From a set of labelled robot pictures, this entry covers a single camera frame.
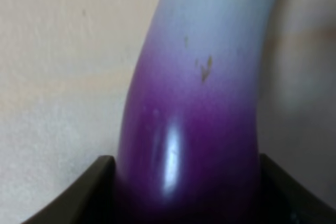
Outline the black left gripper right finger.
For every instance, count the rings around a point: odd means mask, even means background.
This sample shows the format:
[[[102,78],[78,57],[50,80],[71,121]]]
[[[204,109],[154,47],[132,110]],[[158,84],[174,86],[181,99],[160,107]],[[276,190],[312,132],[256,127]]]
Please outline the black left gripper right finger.
[[[305,189],[266,154],[260,155],[260,223],[335,223],[335,209]]]

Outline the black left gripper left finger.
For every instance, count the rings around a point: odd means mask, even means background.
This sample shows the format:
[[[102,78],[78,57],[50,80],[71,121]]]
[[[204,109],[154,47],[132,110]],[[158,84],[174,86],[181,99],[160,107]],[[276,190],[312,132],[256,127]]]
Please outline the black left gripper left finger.
[[[24,223],[114,223],[113,156],[98,157],[62,194]]]

